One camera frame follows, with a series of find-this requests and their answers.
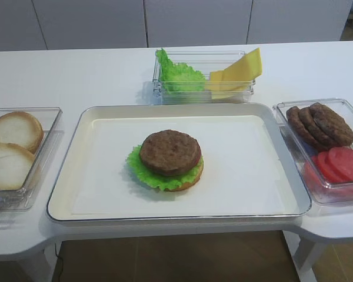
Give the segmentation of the red tomato slice back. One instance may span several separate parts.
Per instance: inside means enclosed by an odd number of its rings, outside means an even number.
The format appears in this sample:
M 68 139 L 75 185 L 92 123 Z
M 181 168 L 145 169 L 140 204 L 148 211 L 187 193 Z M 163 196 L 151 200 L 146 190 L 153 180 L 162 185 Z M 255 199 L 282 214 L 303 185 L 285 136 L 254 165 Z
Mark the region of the red tomato slice back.
M 320 181 L 319 181 L 318 175 L 320 173 L 320 170 L 318 168 L 317 156 L 311 156 L 311 160 L 312 160 L 315 168 L 318 170 L 318 173 L 315 173 L 313 166 L 311 166 L 308 162 L 306 162 L 305 168 L 304 168 L 305 180 L 309 185 L 319 184 Z

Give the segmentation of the far bun half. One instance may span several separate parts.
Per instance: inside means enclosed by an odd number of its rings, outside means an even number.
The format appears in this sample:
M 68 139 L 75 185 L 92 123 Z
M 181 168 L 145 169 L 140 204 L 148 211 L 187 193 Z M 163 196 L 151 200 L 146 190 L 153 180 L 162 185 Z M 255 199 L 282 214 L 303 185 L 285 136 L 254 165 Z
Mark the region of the far bun half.
M 16 144 L 35 153 L 43 137 L 41 123 L 30 113 L 14 111 L 0 117 L 0 143 Z

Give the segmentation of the brown patty middle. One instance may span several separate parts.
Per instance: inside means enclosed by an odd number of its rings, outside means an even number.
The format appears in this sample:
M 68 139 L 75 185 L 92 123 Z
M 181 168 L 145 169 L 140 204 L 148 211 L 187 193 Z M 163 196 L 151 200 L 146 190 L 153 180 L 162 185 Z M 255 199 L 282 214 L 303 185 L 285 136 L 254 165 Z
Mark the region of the brown patty middle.
M 329 147 L 331 145 L 330 137 L 326 135 L 314 122 L 309 107 L 300 109 L 298 115 L 305 128 L 315 138 L 316 141 L 325 147 Z

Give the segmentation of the brown patty back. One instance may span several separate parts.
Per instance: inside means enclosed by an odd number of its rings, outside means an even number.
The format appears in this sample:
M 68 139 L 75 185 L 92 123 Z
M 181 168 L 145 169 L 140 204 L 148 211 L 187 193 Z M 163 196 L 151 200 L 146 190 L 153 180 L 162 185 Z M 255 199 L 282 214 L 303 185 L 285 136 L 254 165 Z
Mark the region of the brown patty back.
M 289 125 L 293 128 L 296 134 L 307 144 L 312 147 L 316 147 L 317 141 L 315 138 L 306 130 L 304 124 L 299 118 L 299 108 L 293 106 L 286 111 L 286 116 Z

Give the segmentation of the red tomato slice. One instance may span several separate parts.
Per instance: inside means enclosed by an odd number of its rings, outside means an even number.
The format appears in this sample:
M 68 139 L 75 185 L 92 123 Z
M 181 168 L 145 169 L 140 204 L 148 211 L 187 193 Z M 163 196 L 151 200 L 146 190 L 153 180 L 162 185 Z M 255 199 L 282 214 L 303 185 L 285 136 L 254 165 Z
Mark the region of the red tomato slice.
M 320 152 L 317 156 L 317 167 L 319 168 L 322 175 L 330 183 L 343 183 L 346 180 L 340 176 L 328 163 L 328 152 Z
M 319 181 L 318 175 L 320 173 L 320 170 L 318 168 L 317 156 L 311 156 L 311 160 L 312 160 L 315 168 L 318 170 L 318 173 L 315 173 L 313 166 L 311 166 L 308 162 L 306 162 L 305 168 L 304 168 L 305 180 L 309 185 L 319 184 L 320 181 Z
M 328 152 L 328 164 L 343 179 L 353 181 L 353 150 L 347 147 L 334 147 Z

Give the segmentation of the red tomato slice front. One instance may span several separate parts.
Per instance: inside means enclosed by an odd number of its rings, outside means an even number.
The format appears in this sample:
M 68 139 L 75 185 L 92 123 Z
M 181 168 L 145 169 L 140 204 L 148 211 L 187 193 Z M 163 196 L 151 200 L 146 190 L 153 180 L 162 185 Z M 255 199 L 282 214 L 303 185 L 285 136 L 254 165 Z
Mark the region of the red tomato slice front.
M 328 152 L 328 164 L 343 179 L 353 181 L 353 150 L 347 147 L 334 147 Z

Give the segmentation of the clear bun container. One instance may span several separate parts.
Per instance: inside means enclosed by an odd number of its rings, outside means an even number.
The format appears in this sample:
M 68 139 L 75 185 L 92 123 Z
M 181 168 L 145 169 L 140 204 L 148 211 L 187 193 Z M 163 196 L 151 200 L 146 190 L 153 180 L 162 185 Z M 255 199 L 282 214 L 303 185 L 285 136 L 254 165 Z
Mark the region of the clear bun container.
M 60 108 L 0 108 L 0 117 L 14 111 L 27 112 L 35 116 L 42 125 L 44 137 L 38 150 L 33 153 L 35 160 L 23 186 L 18 190 L 0 191 L 0 210 L 24 210 L 33 205 L 58 138 L 63 134 L 59 129 L 62 117 Z

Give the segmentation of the clear patty tomato container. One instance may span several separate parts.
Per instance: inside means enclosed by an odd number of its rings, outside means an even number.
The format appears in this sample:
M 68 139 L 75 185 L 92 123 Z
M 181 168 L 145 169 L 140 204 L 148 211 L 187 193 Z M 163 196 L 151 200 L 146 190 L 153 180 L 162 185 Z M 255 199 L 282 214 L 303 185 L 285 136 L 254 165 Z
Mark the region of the clear patty tomato container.
M 311 156 L 318 156 L 320 152 L 329 152 L 334 147 L 347 147 L 353 150 L 353 143 L 350 146 L 340 146 L 333 138 L 331 145 L 325 147 L 317 141 L 316 147 L 312 147 L 305 143 L 289 125 L 286 111 L 296 106 L 299 109 L 310 107 L 314 103 L 321 103 L 328 106 L 337 114 L 345 119 L 347 124 L 353 130 L 353 106 L 345 99 L 319 99 L 319 100 L 301 100 L 294 102 L 282 102 L 274 106 L 275 116 L 278 124 L 281 127 L 281 133 L 287 144 L 298 172 L 305 184 L 305 187 L 311 197 L 318 203 L 328 204 L 336 202 L 353 201 L 353 181 L 346 180 L 343 183 L 330 183 L 320 172 L 319 184 L 309 185 L 305 180 L 305 163 L 308 162 L 313 166 L 315 173 L 318 170 L 315 168 Z

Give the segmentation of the brown patty on burger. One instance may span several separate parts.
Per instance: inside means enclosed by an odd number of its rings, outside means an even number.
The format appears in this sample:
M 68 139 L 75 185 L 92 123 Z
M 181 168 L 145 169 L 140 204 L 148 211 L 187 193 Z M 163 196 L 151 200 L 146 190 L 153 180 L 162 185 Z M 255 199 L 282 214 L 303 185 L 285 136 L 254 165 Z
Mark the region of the brown patty on burger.
M 167 177 L 187 173 L 199 163 L 201 156 L 201 147 L 195 138 L 169 129 L 150 134 L 139 151 L 146 168 Z

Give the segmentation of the yellow cheese slice flat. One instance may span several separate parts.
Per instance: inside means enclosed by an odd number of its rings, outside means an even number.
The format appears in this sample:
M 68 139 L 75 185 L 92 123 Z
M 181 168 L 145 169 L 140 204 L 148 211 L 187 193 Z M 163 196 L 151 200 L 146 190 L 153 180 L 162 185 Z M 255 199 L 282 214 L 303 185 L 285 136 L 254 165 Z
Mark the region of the yellow cheese slice flat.
M 252 88 L 251 82 L 223 81 L 223 71 L 213 71 L 205 82 L 205 90 L 210 91 L 212 99 L 226 99 L 249 92 Z

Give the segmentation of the clear lettuce cheese container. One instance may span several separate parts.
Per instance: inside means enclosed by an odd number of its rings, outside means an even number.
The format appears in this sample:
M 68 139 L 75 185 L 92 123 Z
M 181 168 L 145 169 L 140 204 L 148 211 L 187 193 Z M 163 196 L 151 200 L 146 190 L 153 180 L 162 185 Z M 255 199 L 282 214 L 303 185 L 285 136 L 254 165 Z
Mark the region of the clear lettuce cheese container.
M 251 82 L 252 88 L 249 92 L 226 99 L 212 99 L 210 91 L 203 92 L 168 92 L 164 89 L 160 80 L 161 66 L 157 60 L 155 51 L 155 67 L 152 78 L 153 96 L 160 105 L 179 105 L 191 103 L 247 103 L 251 101 L 254 94 L 255 81 Z M 244 51 L 166 51 L 168 57 L 174 63 L 184 62 L 201 71 L 206 81 L 213 71 L 221 71 L 238 61 L 246 53 Z

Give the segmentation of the yellow cheese slice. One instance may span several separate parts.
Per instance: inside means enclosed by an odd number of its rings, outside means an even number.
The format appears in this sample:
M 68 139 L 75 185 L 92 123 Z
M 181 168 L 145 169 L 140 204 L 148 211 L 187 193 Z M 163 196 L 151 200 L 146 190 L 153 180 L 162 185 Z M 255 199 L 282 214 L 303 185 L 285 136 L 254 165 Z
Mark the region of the yellow cheese slice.
M 246 53 L 238 61 L 223 70 L 224 82 L 247 82 L 262 75 L 262 61 L 260 48 Z
M 252 88 L 251 82 L 223 81 L 223 71 L 213 71 L 205 82 L 205 90 L 210 91 L 212 99 L 226 99 L 249 92 Z

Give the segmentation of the bottom burger bun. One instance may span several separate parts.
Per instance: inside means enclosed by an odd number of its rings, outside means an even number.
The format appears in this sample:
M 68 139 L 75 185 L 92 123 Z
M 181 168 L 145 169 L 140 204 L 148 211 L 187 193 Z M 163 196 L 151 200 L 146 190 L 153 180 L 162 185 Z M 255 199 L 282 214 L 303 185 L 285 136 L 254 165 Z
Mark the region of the bottom burger bun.
M 156 188 L 163 192 L 180 192 L 189 189 L 200 180 L 203 169 L 204 160 L 201 157 L 197 165 L 187 173 L 180 176 L 166 177 L 158 183 Z

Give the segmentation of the green lettuce leaf on burger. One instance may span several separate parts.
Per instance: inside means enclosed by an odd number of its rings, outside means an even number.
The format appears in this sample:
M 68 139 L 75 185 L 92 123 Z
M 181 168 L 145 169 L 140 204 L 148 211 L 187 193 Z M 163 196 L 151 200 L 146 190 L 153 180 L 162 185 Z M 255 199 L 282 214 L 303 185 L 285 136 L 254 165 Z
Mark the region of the green lettuce leaf on burger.
M 139 155 L 141 147 L 141 145 L 133 147 L 132 152 L 126 158 L 126 163 L 130 171 L 137 177 L 140 182 L 145 183 L 150 188 L 157 189 L 156 186 L 160 181 L 164 180 L 166 177 L 173 176 L 162 176 L 146 168 L 145 165 L 141 162 Z

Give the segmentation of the green lettuce in container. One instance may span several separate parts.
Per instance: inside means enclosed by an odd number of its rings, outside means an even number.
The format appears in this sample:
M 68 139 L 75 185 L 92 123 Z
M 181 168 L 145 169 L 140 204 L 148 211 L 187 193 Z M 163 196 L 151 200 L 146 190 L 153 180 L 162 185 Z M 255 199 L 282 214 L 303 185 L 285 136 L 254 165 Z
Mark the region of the green lettuce in container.
M 161 66 L 160 80 L 168 92 L 203 92 L 205 76 L 188 64 L 174 63 L 164 49 L 156 51 L 157 60 Z

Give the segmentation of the red tomato slice middle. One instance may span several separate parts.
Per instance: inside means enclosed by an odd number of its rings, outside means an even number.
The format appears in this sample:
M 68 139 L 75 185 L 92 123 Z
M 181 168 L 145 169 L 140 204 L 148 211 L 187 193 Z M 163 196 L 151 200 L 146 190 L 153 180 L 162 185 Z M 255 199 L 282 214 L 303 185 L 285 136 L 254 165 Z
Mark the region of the red tomato slice middle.
M 328 163 L 328 152 L 320 152 L 317 156 L 317 167 L 319 168 L 322 175 L 330 183 L 343 183 L 346 180 L 340 176 Z

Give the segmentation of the white serving tray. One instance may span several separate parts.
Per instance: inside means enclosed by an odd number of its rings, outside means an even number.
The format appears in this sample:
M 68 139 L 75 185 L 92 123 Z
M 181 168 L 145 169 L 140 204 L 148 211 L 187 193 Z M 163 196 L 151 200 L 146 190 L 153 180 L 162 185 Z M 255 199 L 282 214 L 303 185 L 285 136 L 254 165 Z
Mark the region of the white serving tray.
M 161 192 L 126 158 L 154 132 L 173 129 L 200 144 L 197 184 Z M 259 103 L 100 106 L 80 117 L 48 202 L 58 221 L 294 217 L 311 199 L 270 108 Z

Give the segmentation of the near right bun half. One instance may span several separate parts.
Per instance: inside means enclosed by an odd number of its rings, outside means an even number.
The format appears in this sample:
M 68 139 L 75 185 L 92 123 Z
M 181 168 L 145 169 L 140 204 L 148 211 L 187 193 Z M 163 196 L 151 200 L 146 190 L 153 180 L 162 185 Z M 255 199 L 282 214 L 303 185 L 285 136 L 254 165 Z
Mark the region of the near right bun half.
M 20 189 L 34 160 L 34 154 L 24 147 L 0 143 L 0 191 Z

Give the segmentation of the brown patty front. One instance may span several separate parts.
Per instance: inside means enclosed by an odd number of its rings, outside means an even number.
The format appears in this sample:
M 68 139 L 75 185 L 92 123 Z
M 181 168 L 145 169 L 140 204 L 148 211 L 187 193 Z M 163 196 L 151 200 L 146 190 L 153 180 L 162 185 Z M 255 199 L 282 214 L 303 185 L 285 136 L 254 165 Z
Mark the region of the brown patty front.
M 317 126 L 340 146 L 350 146 L 353 143 L 353 130 L 345 119 L 326 105 L 314 103 L 310 112 Z

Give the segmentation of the white table leg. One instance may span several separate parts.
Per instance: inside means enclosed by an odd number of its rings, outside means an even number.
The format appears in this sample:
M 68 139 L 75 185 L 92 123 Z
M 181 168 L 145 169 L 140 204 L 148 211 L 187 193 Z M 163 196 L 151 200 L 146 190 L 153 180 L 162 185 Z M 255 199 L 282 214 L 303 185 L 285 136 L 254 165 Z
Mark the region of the white table leg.
M 290 231 L 283 231 L 282 233 L 299 281 L 317 282 L 312 267 L 328 245 L 311 241 Z

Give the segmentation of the bun half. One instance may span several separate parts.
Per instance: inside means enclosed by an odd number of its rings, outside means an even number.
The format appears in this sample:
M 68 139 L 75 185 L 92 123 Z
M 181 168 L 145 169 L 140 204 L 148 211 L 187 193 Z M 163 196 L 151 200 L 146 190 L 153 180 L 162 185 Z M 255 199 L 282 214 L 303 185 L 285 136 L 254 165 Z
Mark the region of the bun half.
M 30 113 L 14 111 L 0 117 L 0 143 L 16 144 L 35 153 L 43 137 L 41 123 Z
M 34 154 L 24 147 L 0 143 L 0 191 L 20 189 L 34 160 Z

